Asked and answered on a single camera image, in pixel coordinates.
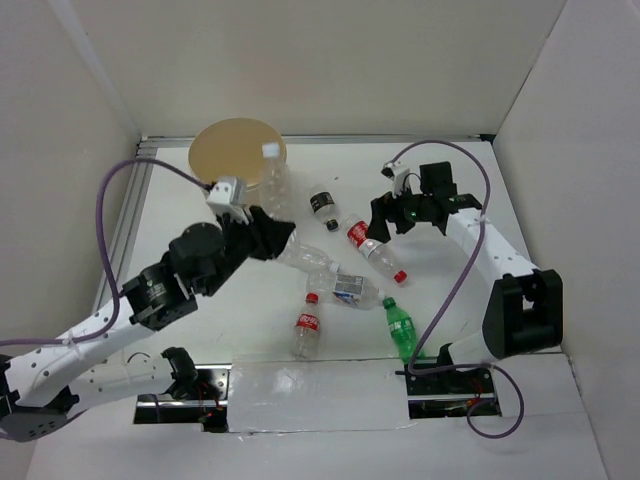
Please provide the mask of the large red label bottle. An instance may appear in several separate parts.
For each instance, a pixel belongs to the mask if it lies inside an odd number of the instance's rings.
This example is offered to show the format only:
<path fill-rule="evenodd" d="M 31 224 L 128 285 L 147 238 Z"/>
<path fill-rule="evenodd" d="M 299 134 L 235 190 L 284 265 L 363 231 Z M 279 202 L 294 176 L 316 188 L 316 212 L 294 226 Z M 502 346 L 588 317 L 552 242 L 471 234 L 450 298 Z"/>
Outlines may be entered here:
<path fill-rule="evenodd" d="M 381 275 L 403 285 L 408 275 L 387 244 L 368 237 L 369 225 L 357 214 L 348 215 L 340 224 L 347 240 Z"/>

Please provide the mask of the clear bottle without label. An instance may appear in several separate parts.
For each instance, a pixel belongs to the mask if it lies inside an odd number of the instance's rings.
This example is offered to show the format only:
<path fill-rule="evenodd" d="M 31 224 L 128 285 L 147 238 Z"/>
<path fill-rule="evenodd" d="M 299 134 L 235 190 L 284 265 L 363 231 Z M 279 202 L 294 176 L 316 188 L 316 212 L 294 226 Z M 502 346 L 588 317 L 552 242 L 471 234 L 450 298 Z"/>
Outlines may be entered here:
<path fill-rule="evenodd" d="M 259 184 L 259 196 L 263 210 L 272 218 L 294 220 L 289 168 L 280 144 L 262 145 L 264 166 Z"/>

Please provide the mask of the clear bottle white blue label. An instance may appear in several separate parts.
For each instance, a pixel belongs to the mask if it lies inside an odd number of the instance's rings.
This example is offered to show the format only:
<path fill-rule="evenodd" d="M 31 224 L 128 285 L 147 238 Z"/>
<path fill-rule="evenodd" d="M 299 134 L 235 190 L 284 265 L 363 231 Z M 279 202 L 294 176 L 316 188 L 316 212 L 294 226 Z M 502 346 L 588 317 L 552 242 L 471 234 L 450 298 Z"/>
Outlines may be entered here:
<path fill-rule="evenodd" d="M 307 292 L 318 296 L 322 303 L 369 310 L 382 305 L 386 294 L 366 277 L 329 271 L 310 273 Z"/>

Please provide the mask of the small red label cola bottle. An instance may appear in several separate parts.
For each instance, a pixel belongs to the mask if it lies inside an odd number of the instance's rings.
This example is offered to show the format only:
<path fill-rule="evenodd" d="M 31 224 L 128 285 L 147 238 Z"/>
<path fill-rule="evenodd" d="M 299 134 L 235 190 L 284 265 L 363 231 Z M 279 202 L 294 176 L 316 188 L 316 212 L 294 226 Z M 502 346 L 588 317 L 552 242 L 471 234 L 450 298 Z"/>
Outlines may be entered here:
<path fill-rule="evenodd" d="M 316 356 L 320 339 L 319 296 L 310 292 L 306 294 L 293 328 L 291 354 L 297 359 L 311 359 Z"/>

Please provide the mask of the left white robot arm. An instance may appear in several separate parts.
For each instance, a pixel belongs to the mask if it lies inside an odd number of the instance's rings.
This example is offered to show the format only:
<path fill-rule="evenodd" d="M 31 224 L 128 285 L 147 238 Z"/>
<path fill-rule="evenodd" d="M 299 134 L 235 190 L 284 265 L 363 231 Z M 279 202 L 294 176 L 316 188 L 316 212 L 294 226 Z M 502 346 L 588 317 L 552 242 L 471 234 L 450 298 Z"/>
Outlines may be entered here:
<path fill-rule="evenodd" d="M 294 223 L 275 220 L 256 206 L 246 212 L 247 222 L 224 214 L 217 224 L 189 226 L 158 263 L 125 283 L 114 299 L 55 344 L 3 356 L 2 437 L 31 442 L 95 406 L 132 396 L 184 399 L 193 394 L 198 371 L 182 347 L 125 364 L 107 360 L 195 312 L 198 296 L 214 295 L 245 260 L 282 254 Z"/>

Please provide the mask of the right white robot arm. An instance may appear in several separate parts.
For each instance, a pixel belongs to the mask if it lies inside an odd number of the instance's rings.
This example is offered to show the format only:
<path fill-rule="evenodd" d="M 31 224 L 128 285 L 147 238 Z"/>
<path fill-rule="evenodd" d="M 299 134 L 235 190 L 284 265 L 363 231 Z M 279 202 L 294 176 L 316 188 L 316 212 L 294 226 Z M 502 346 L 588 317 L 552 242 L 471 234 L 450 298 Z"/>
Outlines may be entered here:
<path fill-rule="evenodd" d="M 471 369 L 512 356 L 558 346 L 563 340 L 563 282 L 554 270 L 541 270 L 520 255 L 489 222 L 481 203 L 461 194 L 448 162 L 420 168 L 420 190 L 409 184 L 410 170 L 387 163 L 381 173 L 390 192 L 371 202 L 367 236 L 390 241 L 388 227 L 405 234 L 430 223 L 467 255 L 490 288 L 479 330 L 440 349 L 436 379 L 448 392 L 460 391 Z"/>

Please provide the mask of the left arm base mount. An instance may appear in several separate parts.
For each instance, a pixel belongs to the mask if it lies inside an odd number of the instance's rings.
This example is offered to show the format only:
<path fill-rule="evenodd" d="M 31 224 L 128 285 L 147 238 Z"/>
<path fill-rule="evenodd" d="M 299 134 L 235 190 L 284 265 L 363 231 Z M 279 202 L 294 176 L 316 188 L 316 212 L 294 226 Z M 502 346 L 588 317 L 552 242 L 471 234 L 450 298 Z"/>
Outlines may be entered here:
<path fill-rule="evenodd" d="M 227 406 L 231 364 L 196 366 L 198 379 L 191 390 L 176 399 L 169 394 L 140 395 L 137 398 L 135 425 L 189 425 L 204 432 L 228 431 Z"/>

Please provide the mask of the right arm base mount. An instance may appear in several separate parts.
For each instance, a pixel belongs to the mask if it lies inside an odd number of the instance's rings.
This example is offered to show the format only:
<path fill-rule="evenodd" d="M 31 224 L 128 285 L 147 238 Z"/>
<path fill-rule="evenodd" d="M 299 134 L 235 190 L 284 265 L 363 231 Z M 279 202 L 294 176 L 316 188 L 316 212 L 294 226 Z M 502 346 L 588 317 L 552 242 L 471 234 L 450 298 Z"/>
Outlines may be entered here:
<path fill-rule="evenodd" d="M 472 416 L 501 414 L 495 387 L 487 369 L 447 371 L 420 377 L 408 367 L 396 370 L 406 386 L 409 418 L 438 419 L 465 417 L 475 406 Z"/>

